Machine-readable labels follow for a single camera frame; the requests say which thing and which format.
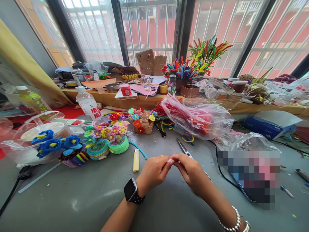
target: scissors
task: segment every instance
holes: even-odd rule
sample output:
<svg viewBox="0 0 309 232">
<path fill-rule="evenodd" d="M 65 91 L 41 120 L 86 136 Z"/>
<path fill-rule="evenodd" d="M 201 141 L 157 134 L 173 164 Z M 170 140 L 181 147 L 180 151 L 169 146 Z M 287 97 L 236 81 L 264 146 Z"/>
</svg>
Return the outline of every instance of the scissors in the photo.
<svg viewBox="0 0 309 232">
<path fill-rule="evenodd" d="M 178 138 L 176 138 L 177 139 L 177 141 L 178 141 L 178 143 L 179 143 L 179 145 L 180 145 L 180 147 L 181 147 L 181 149 L 182 149 L 182 151 L 187 155 L 187 156 L 189 156 L 191 159 L 193 159 L 193 157 L 192 157 L 192 155 L 188 152 L 188 150 L 185 148 L 185 146 L 181 143 L 181 141 L 178 139 Z"/>
</svg>

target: metal bowl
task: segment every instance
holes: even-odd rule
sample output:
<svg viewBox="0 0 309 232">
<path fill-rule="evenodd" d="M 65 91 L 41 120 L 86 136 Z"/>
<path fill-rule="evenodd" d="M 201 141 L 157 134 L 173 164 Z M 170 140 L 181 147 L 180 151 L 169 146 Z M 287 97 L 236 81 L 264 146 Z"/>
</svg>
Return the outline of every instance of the metal bowl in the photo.
<svg viewBox="0 0 309 232">
<path fill-rule="evenodd" d="M 107 92 L 114 93 L 114 92 L 118 92 L 118 90 L 120 89 L 120 84 L 118 83 L 107 84 L 105 87 L 106 87 Z"/>
</svg>

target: blue tissue box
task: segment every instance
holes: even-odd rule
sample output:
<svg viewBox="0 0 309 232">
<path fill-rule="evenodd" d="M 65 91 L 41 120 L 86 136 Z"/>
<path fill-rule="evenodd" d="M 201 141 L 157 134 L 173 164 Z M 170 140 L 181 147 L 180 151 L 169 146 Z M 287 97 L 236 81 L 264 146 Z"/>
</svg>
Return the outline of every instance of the blue tissue box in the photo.
<svg viewBox="0 0 309 232">
<path fill-rule="evenodd" d="M 295 124 L 287 127 L 280 127 L 272 122 L 258 117 L 247 118 L 243 122 L 242 126 L 248 130 L 265 136 L 269 140 L 285 136 L 286 134 L 292 134 L 296 131 Z"/>
</svg>

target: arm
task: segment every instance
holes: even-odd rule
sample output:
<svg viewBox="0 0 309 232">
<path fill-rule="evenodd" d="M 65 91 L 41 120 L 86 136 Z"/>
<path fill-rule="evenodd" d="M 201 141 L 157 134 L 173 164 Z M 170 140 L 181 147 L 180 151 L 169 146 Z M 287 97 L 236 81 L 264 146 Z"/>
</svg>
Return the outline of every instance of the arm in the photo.
<svg viewBox="0 0 309 232">
<path fill-rule="evenodd" d="M 160 185 L 174 162 L 167 163 L 168 156 L 151 157 L 147 160 L 141 174 L 136 179 L 137 193 L 144 197 L 152 188 Z M 138 205 L 127 202 L 123 198 L 121 203 L 109 217 L 101 232 L 126 232 L 134 219 Z"/>
<path fill-rule="evenodd" d="M 174 154 L 171 159 L 175 160 L 174 165 L 186 183 L 212 208 L 220 222 L 227 228 L 233 228 L 237 222 L 235 210 L 224 194 L 211 182 L 199 163 L 183 153 Z M 245 227 L 246 223 L 240 218 L 239 231 L 243 231 Z"/>
</svg>

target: gray table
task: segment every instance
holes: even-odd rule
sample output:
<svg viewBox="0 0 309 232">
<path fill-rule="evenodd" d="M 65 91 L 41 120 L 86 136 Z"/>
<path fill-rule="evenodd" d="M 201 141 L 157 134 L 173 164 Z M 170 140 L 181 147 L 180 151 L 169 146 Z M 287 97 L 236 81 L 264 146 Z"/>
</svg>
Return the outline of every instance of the gray table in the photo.
<svg viewBox="0 0 309 232">
<path fill-rule="evenodd" d="M 150 135 L 133 134 L 129 140 L 139 145 L 148 157 L 161 154 L 170 156 L 181 152 L 176 137 L 180 138 L 180 135 L 167 130 L 167 137 L 162 138 L 154 128 Z M 287 169 L 281 170 L 281 184 L 290 190 L 295 199 L 279 191 L 277 208 L 263 210 L 257 204 L 250 203 L 238 189 L 220 177 L 212 143 L 196 139 L 194 144 L 185 145 L 230 203 L 246 217 L 254 231 L 306 230 L 309 194 L 301 192 L 302 187 L 305 187 L 304 180 L 296 174 L 295 169 L 309 173 L 309 160 L 301 159 L 298 152 L 276 144 L 282 151 L 281 164 L 287 166 Z M 13 196 L 0 218 L 0 231 L 100 231 L 124 197 L 123 187 L 129 178 L 137 178 L 145 164 L 140 154 L 140 171 L 130 172 L 134 149 L 130 145 L 123 154 L 109 154 L 104 160 L 90 160 L 75 169 L 60 165 L 23 193 Z M 22 183 L 19 189 L 54 164 L 37 166 L 34 169 L 35 176 Z M 1 206 L 18 172 L 8 158 L 0 160 Z M 178 169 L 172 167 L 164 183 L 147 194 L 130 231 L 222 231 L 215 213 L 193 194 L 180 176 Z"/>
</svg>

